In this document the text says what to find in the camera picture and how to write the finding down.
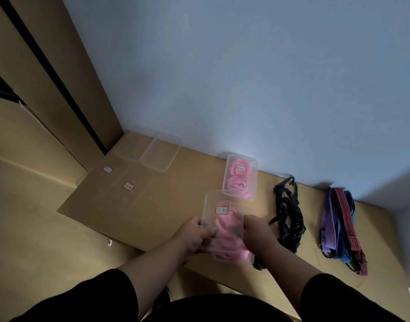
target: black sleeve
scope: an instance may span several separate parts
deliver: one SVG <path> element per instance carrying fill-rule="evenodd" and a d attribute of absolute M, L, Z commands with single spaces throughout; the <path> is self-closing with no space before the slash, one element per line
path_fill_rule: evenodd
<path fill-rule="evenodd" d="M 138 302 L 130 279 L 112 269 L 47 298 L 12 321 L 136 321 Z"/>
<path fill-rule="evenodd" d="M 403 321 L 330 274 L 306 284 L 300 318 L 307 321 Z"/>

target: label sticker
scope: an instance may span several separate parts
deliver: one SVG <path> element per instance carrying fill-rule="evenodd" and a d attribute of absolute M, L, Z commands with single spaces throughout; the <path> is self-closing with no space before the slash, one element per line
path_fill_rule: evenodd
<path fill-rule="evenodd" d="M 132 190 L 135 188 L 132 184 L 130 184 L 130 183 L 128 183 L 128 182 L 126 182 L 126 183 L 123 185 L 123 187 L 124 187 L 125 189 L 127 189 L 129 192 L 132 191 Z"/>
<path fill-rule="evenodd" d="M 113 169 L 112 169 L 111 167 L 109 167 L 109 166 L 105 166 L 105 167 L 103 168 L 103 170 L 104 170 L 106 173 L 108 173 L 108 174 L 111 174 L 111 172 L 113 171 Z"/>
<path fill-rule="evenodd" d="M 229 213 L 229 207 L 215 207 L 215 213 L 218 215 L 227 215 Z"/>
<path fill-rule="evenodd" d="M 246 167 L 245 166 L 240 166 L 240 165 L 236 165 L 235 169 L 239 172 L 246 172 Z"/>

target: person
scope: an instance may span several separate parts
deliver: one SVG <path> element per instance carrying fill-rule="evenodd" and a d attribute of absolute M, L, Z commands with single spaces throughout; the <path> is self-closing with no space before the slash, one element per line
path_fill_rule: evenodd
<path fill-rule="evenodd" d="M 192 217 L 155 249 L 43 300 L 13 321 L 140 321 L 173 273 L 215 233 Z M 244 243 L 267 267 L 302 321 L 401 321 L 336 277 L 322 273 L 285 249 L 262 218 L 244 216 Z M 183 298 L 153 310 L 144 321 L 223 319 L 291 321 L 273 306 L 239 294 Z"/>

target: red striped strap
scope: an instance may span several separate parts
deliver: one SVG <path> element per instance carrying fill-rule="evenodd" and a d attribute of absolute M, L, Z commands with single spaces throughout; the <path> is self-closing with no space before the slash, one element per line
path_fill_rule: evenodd
<path fill-rule="evenodd" d="M 343 218 L 343 225 L 345 226 L 345 230 L 347 231 L 348 240 L 351 245 L 351 251 L 355 255 L 359 265 L 360 265 L 360 276 L 367 276 L 368 269 L 367 269 L 367 261 L 366 257 L 363 253 L 363 250 L 360 246 L 360 242 L 358 241 L 357 235 L 354 229 L 354 223 L 352 222 L 351 217 L 351 209 L 348 205 L 347 198 L 341 188 L 332 188 L 331 192 L 333 196 L 336 198 L 337 206 L 342 213 Z"/>

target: hand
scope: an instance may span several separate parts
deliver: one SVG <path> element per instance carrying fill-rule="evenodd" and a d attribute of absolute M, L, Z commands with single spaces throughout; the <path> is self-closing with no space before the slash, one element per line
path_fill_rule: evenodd
<path fill-rule="evenodd" d="M 244 215 L 244 244 L 252 254 L 263 258 L 263 253 L 275 243 L 279 244 L 263 218 Z"/>
<path fill-rule="evenodd" d="M 193 254 L 198 253 L 199 246 L 208 242 L 216 232 L 215 227 L 201 227 L 198 217 L 191 217 L 182 224 L 171 239 L 181 246 L 184 255 L 183 265 L 191 259 Z"/>

